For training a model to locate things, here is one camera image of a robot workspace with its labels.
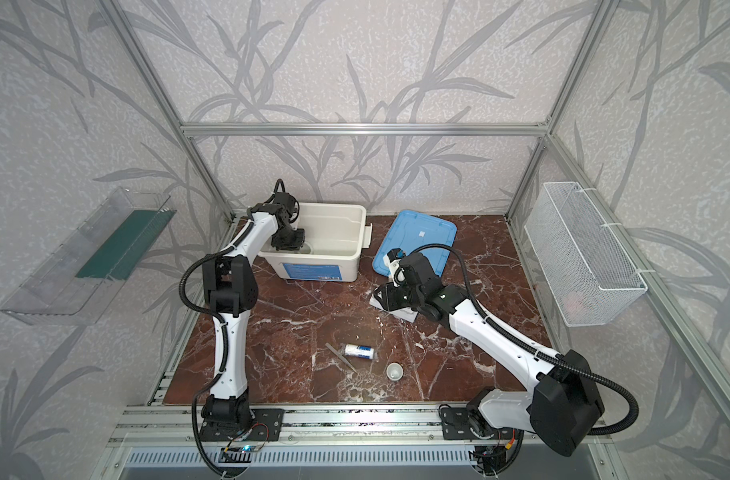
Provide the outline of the white gauze roll blue label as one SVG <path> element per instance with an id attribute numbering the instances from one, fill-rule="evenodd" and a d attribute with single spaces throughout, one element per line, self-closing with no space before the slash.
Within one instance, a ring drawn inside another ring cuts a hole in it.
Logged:
<path id="1" fill-rule="evenodd" d="M 373 360 L 375 357 L 375 350 L 369 346 L 345 344 L 344 355 L 352 358 Z"/>

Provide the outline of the white plastic storage bin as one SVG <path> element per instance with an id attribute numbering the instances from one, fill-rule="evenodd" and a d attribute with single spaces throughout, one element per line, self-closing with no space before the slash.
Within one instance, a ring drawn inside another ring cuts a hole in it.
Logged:
<path id="1" fill-rule="evenodd" d="M 265 244 L 259 256 L 286 280 L 353 282 L 372 238 L 366 219 L 361 205 L 302 203 L 295 222 L 305 231 L 302 248 L 283 251 Z"/>

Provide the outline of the clear acrylic wall shelf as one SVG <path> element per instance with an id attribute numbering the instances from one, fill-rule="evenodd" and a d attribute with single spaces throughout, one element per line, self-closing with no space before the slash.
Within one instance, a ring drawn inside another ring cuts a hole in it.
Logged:
<path id="1" fill-rule="evenodd" d="M 169 194 L 116 188 L 0 311 L 32 326 L 96 323 L 175 214 Z"/>

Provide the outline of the white test tube rack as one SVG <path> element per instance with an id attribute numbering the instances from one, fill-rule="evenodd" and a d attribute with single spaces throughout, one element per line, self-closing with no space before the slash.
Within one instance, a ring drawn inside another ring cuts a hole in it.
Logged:
<path id="1" fill-rule="evenodd" d="M 369 304 L 378 310 L 384 311 L 391 316 L 403 321 L 414 323 L 418 313 L 409 307 L 393 309 L 389 307 L 385 300 L 382 300 L 377 293 L 373 293 L 370 297 Z"/>

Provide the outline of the blue plastic bin lid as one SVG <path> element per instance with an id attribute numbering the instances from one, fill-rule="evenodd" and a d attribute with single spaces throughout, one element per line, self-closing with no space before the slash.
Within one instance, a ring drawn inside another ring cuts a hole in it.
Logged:
<path id="1" fill-rule="evenodd" d="M 430 216 L 413 210 L 401 211 L 386 233 L 372 261 L 373 270 L 387 277 L 389 269 L 383 262 L 384 256 L 394 248 L 410 254 L 416 248 L 427 244 L 452 246 L 457 226 L 439 217 Z"/>

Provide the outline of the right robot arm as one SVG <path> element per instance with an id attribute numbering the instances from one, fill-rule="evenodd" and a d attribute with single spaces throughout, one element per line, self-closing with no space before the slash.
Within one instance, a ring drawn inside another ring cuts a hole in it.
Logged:
<path id="1" fill-rule="evenodd" d="M 427 249 L 384 254 L 388 280 L 374 291 L 371 304 L 424 316 L 476 345 L 520 382 L 520 392 L 488 388 L 468 402 L 476 436 L 488 438 L 502 428 L 530 432 L 568 457 L 586 437 L 620 433 L 636 422 L 639 404 L 628 389 L 592 372 L 578 352 L 546 347 L 484 308 L 466 269 L 462 284 L 445 284 L 426 258 Z"/>

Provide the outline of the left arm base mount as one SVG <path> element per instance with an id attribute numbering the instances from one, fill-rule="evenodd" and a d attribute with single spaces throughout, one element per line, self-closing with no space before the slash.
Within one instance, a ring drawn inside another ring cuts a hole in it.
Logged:
<path id="1" fill-rule="evenodd" d="M 281 408 L 259 408 L 252 409 L 251 413 L 253 417 L 245 426 L 204 420 L 199 430 L 201 440 L 204 442 L 225 442 L 227 440 L 278 441 L 285 410 Z"/>

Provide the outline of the small white ceramic crucible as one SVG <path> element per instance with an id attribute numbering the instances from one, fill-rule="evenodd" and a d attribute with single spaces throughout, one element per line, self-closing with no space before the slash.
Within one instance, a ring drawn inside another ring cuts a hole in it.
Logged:
<path id="1" fill-rule="evenodd" d="M 386 375 L 389 380 L 397 382 L 403 378 L 404 369 L 399 363 L 393 362 L 387 365 Z"/>

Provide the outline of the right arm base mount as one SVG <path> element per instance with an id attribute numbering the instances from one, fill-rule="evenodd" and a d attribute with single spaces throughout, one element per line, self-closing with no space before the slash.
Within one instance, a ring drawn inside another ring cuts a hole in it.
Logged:
<path id="1" fill-rule="evenodd" d="M 465 407 L 441 403 L 437 413 L 444 440 L 487 440 L 495 435 L 491 428 L 472 419 Z"/>

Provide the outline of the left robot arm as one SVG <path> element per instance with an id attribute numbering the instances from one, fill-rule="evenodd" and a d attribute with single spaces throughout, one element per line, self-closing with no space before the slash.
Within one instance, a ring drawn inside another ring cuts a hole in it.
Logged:
<path id="1" fill-rule="evenodd" d="M 294 225 L 299 213 L 299 202 L 277 180 L 269 199 L 248 209 L 237 236 L 194 262 L 179 282 L 182 303 L 214 324 L 214 376 L 193 400 L 207 396 L 200 416 L 224 435 L 244 435 L 255 423 L 245 371 L 248 320 L 259 297 L 254 260 L 265 244 L 276 250 L 301 249 L 305 232 Z"/>

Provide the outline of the aluminium front rail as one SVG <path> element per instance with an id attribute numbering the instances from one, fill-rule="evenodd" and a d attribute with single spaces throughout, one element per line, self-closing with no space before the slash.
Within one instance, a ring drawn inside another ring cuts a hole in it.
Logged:
<path id="1" fill-rule="evenodd" d="M 446 408 L 434 403 L 408 404 L 277 404 L 282 418 L 258 418 L 252 430 L 270 447 L 334 445 L 439 445 L 459 431 L 441 420 Z M 128 407 L 119 417 L 108 444 L 119 446 L 193 447 L 195 434 L 189 406 Z"/>

